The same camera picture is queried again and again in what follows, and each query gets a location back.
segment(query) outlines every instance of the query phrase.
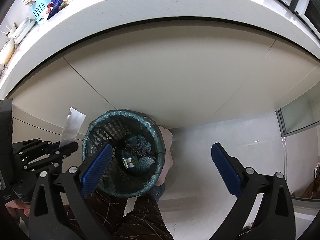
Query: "white countertop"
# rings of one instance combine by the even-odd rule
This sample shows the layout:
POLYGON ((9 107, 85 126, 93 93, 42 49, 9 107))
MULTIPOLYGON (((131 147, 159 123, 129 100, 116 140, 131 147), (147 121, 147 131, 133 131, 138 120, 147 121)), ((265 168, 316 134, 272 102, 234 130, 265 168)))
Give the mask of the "white countertop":
POLYGON ((37 65, 74 42, 123 24, 177 16, 254 25, 297 43, 320 59, 316 37, 276 0, 73 0, 45 26, 36 25, 19 45, 0 79, 0 99, 37 65))

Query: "trash can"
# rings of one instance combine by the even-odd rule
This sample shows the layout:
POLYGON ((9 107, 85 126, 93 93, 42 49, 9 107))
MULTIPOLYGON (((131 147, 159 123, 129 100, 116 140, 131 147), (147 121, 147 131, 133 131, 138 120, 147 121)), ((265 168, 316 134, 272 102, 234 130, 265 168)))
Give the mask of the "trash can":
POLYGON ((83 160, 106 143, 112 146, 113 155, 98 187, 109 195, 129 198, 154 186, 164 166, 165 146, 150 117, 130 110, 112 110, 100 116, 84 137, 83 160))

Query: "light blue plastic basket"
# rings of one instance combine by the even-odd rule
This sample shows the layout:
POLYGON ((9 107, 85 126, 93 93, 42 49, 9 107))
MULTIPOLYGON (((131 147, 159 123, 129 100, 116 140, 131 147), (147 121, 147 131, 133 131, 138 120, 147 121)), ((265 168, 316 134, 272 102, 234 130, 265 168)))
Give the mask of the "light blue plastic basket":
POLYGON ((31 7, 30 11, 37 19, 37 22, 40 23, 41 21, 41 13, 43 10, 47 8, 48 3, 51 3, 51 0, 37 0, 31 7))

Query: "patterned pants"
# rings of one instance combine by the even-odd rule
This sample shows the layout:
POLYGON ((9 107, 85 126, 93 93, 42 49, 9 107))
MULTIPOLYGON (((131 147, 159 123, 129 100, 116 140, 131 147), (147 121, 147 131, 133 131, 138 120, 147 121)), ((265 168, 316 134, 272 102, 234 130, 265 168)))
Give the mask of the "patterned pants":
MULTIPOLYGON (((126 198, 109 196, 97 188, 86 201, 114 240, 173 240, 156 200, 150 195, 139 196, 134 209, 125 217, 126 198)), ((65 205, 65 209, 71 229, 85 239, 70 206, 65 205)))

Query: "blue gripper pad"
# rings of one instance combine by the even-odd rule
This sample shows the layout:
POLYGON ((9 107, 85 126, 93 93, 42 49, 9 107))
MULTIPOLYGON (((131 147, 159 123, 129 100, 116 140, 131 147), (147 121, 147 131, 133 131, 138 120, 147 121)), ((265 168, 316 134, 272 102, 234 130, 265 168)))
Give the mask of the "blue gripper pad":
POLYGON ((99 180, 101 179, 103 173, 112 159, 112 146, 107 144, 92 161, 92 164, 80 178, 82 188, 81 195, 86 197, 89 194, 92 194, 96 189, 99 180))
POLYGON ((222 148, 220 143, 215 143, 211 148, 211 158, 216 165, 229 193, 239 198, 242 194, 242 180, 237 171, 233 168, 229 155, 222 148))

